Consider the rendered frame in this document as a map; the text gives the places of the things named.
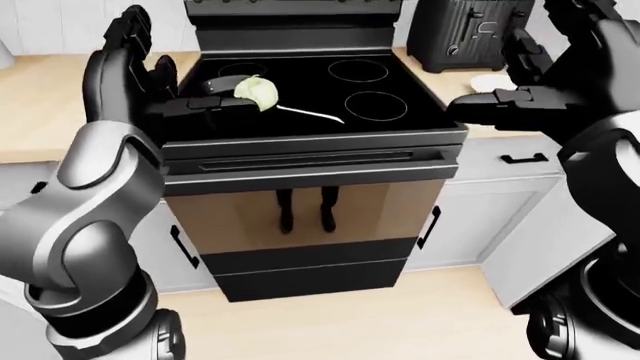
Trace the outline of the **black toaster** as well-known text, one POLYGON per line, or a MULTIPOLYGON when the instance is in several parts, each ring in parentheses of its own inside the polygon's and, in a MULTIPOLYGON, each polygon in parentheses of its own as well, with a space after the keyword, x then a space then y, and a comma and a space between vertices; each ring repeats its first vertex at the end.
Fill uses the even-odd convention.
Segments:
POLYGON ((406 50, 432 74, 505 67, 502 47, 526 26, 535 0, 418 0, 406 50))

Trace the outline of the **black electric stove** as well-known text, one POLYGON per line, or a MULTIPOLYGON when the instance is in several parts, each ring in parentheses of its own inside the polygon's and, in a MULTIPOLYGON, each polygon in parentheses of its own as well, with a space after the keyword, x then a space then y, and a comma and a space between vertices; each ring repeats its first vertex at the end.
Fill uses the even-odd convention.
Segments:
POLYGON ((202 52, 180 84, 259 75, 279 104, 169 134, 166 203, 230 302, 396 284, 466 129, 391 50, 402 0, 183 0, 202 52))

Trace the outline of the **pale green cabbage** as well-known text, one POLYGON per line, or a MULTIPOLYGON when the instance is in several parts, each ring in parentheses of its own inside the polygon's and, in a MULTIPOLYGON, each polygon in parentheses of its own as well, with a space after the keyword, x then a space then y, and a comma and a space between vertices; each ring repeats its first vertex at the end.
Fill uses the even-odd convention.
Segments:
POLYGON ((275 84, 258 75, 253 75, 238 83, 234 89, 234 97, 253 101, 261 112, 275 107, 279 101, 275 84))

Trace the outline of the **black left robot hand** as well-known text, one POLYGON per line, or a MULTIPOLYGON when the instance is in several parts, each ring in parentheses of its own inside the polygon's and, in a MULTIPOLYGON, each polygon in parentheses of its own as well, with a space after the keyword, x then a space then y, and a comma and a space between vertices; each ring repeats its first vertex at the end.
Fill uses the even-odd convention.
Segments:
POLYGON ((161 56, 152 69, 144 61, 151 50, 152 23, 141 5, 131 5, 112 20, 105 43, 89 58, 82 92, 88 122, 111 120, 157 134, 215 131, 257 116, 254 101, 207 96, 181 98, 178 69, 161 56))

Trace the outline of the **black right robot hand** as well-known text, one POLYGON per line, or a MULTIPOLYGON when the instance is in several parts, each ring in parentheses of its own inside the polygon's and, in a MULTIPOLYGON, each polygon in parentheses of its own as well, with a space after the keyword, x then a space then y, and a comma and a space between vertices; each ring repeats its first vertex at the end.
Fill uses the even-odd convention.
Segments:
POLYGON ((539 131, 566 143, 590 125, 640 110, 640 22, 615 0, 545 0, 569 41, 557 59, 525 29, 512 29, 502 54, 517 86, 455 98, 447 116, 500 131, 539 131))

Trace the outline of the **white plate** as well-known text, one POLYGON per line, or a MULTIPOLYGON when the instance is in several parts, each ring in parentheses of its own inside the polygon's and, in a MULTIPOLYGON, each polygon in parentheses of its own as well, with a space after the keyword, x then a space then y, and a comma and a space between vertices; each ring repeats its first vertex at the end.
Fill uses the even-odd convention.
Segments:
POLYGON ((518 86, 507 74, 482 74, 470 80, 471 88, 478 93, 493 92, 496 89, 513 91, 518 86))

